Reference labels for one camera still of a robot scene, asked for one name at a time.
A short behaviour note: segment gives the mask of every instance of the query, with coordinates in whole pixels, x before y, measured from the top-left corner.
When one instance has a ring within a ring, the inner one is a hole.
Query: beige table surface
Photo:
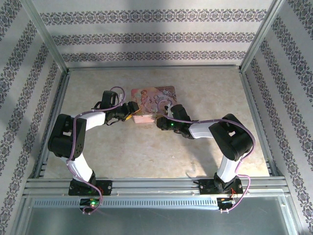
[[[222,118],[233,113],[256,138],[254,153],[239,173],[268,176],[265,159],[236,68],[81,70],[71,72],[61,113],[90,110],[104,90],[121,86],[130,101],[131,89],[174,86],[178,103],[191,119]],[[84,156],[97,177],[213,176],[222,160],[214,139],[188,140],[154,123],[133,120],[86,132]],[[45,178],[71,178],[64,162],[50,153]]]

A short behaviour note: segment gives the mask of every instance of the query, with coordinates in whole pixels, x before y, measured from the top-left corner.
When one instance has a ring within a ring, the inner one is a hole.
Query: robotic arm
[[[139,110],[138,104],[131,101],[110,111],[101,111],[113,107],[116,99],[118,99],[117,93],[104,91],[102,101],[97,102],[93,108],[93,110],[99,110],[99,112],[89,112],[77,119],[75,148],[71,159],[74,117],[60,114],[54,124],[48,141],[48,149],[66,162],[73,173],[73,180],[70,185],[72,188],[76,188],[77,191],[95,192],[95,189],[86,185],[84,181],[96,186],[95,173],[88,166],[83,155],[86,131],[103,124],[111,125],[112,123],[108,123],[113,118],[117,121],[126,121]]]
[[[73,173],[69,195],[94,196],[98,191],[100,194],[99,205],[102,201],[102,195],[106,195],[105,192],[101,191],[99,184],[106,184],[107,182],[96,181],[94,171],[88,166],[84,158],[85,133],[96,126],[126,121],[139,110],[137,103],[128,102],[126,104],[123,103],[124,99],[118,103],[119,106],[115,106],[116,100],[119,100],[117,93],[104,91],[102,100],[97,102],[91,111],[76,117],[60,114],[48,141],[49,151],[66,162],[69,170]],[[223,153],[222,163],[214,175],[214,181],[211,180],[206,182],[206,185],[201,185],[201,180],[199,180],[200,193],[204,191],[205,194],[223,194],[229,193],[233,188],[238,188],[241,183],[236,171],[241,159],[248,152],[250,153],[253,147],[254,140],[251,133],[248,133],[248,130],[232,114],[226,115],[218,122],[197,122],[191,121],[186,110],[180,104],[169,105],[167,111],[168,116],[157,119],[158,128],[172,130],[184,138],[192,140],[214,138]],[[103,185],[103,188],[111,187],[112,182],[109,185]]]
[[[191,122],[186,110],[181,104],[167,106],[168,117]],[[242,125],[233,114],[227,114],[223,119]],[[223,153],[222,163],[214,175],[214,185],[220,193],[228,192],[237,177],[237,166],[241,158],[251,150],[253,140],[250,135],[237,125],[228,122],[184,123],[161,117],[156,125],[161,130],[173,130],[184,138],[214,138]]]

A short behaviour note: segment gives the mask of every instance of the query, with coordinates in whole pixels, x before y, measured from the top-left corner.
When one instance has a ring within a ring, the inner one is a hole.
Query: wire
[[[99,186],[98,189],[100,189],[100,192],[103,194],[103,189]]]
[[[234,190],[233,188],[231,188],[231,196],[230,197],[233,197],[234,196]]]
[[[117,122],[119,122],[119,120],[113,121],[110,124],[107,124],[107,126],[111,126],[112,124],[117,123]]]
[[[123,88],[118,87],[118,86],[112,87],[112,88],[110,89],[110,91],[112,91],[112,90],[115,89],[115,88],[118,88],[118,89],[122,90],[122,92],[123,92],[123,98],[122,98],[121,102],[119,102],[117,105],[115,105],[115,106],[113,106],[113,107],[111,107],[111,108],[108,108],[108,109],[92,109],[92,110],[83,112],[83,113],[77,115],[77,116],[74,118],[74,120],[73,120],[73,144],[72,144],[72,150],[71,150],[70,156],[69,156],[69,158],[67,159],[67,168],[69,169],[69,171],[70,171],[78,180],[84,182],[84,183],[85,183],[86,185],[88,185],[89,187],[94,188],[94,189],[99,193],[99,195],[100,195],[100,200],[99,200],[98,206],[95,207],[95,208],[94,208],[94,207],[91,207],[91,206],[86,206],[86,207],[83,208],[83,213],[85,213],[85,209],[87,209],[87,208],[93,209],[93,210],[92,210],[91,212],[89,212],[88,214],[94,213],[94,212],[99,208],[99,206],[102,204],[103,197],[102,197],[102,193],[101,193],[100,189],[98,189],[96,186],[94,186],[94,185],[92,185],[91,183],[89,183],[89,182],[83,180],[82,178],[80,178],[80,177],[70,168],[70,166],[69,166],[69,162],[73,159],[74,151],[75,151],[75,145],[76,145],[76,121],[77,121],[77,119],[80,118],[82,115],[86,115],[86,114],[90,114],[90,113],[97,113],[97,112],[106,112],[106,111],[113,110],[113,109],[117,108],[118,106],[122,105],[122,104],[125,102],[125,98],[126,98],[126,97],[125,97],[125,91],[124,91]]]
[[[116,98],[117,98],[117,103],[119,103],[119,96],[117,96]]]
[[[164,112],[160,109],[160,103],[162,102],[165,102],[165,101],[168,101],[168,102],[171,102],[167,99],[164,99],[164,100],[161,100],[158,104],[157,104],[157,111],[164,117],[166,117],[167,119],[169,120],[172,120],[172,121],[176,121],[176,122],[183,122],[183,123],[190,123],[190,124],[200,124],[200,123],[208,123],[208,122],[220,122],[220,121],[223,121],[223,122],[227,122],[227,123],[230,123],[230,124],[233,124],[233,125],[236,125],[240,128],[242,128],[243,130],[245,130],[248,135],[251,137],[252,139],[252,148],[250,149],[250,151],[245,155],[243,156],[240,160],[239,160],[239,163],[235,169],[235,173],[237,174],[238,172],[238,169],[239,169],[239,166],[241,165],[241,163],[243,162],[244,159],[246,159],[248,156],[251,155],[251,153],[253,152],[254,150],[254,147],[255,147],[255,138],[253,136],[253,134],[243,125],[235,122],[235,121],[231,121],[231,120],[227,120],[227,119],[210,119],[210,120],[204,120],[204,121],[184,121],[184,120],[179,120],[179,119],[175,119],[175,118],[172,118],[172,117],[169,117],[167,115],[164,114]],[[239,201],[234,204],[230,209],[227,209],[227,210],[221,210],[221,212],[229,212],[231,210],[233,210],[234,208],[236,208],[239,203],[242,201],[243,197],[246,195],[249,187],[250,187],[250,184],[251,184],[251,178],[248,176],[248,175],[240,175],[240,174],[237,174],[238,177],[245,177],[245,178],[248,178],[248,185],[243,193],[243,195],[241,196],[241,198],[239,199]]]

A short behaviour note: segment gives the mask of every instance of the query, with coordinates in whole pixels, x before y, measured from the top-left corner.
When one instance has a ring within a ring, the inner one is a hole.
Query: pink box
[[[137,102],[140,110],[133,115],[135,123],[154,122],[161,114],[157,112],[157,104],[161,100],[170,100],[173,105],[177,104],[175,88],[148,87],[143,89],[132,89],[132,101]],[[165,112],[164,106],[169,102],[160,103],[160,108]]]

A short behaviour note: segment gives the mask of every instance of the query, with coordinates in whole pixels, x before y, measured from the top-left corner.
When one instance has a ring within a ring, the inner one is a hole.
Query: patterned wallpaper
[[[276,167],[313,234],[313,1],[287,0],[246,76]]]
[[[68,67],[239,65],[270,3],[34,0]]]
[[[0,0],[0,235],[38,159],[61,72],[18,0]]]

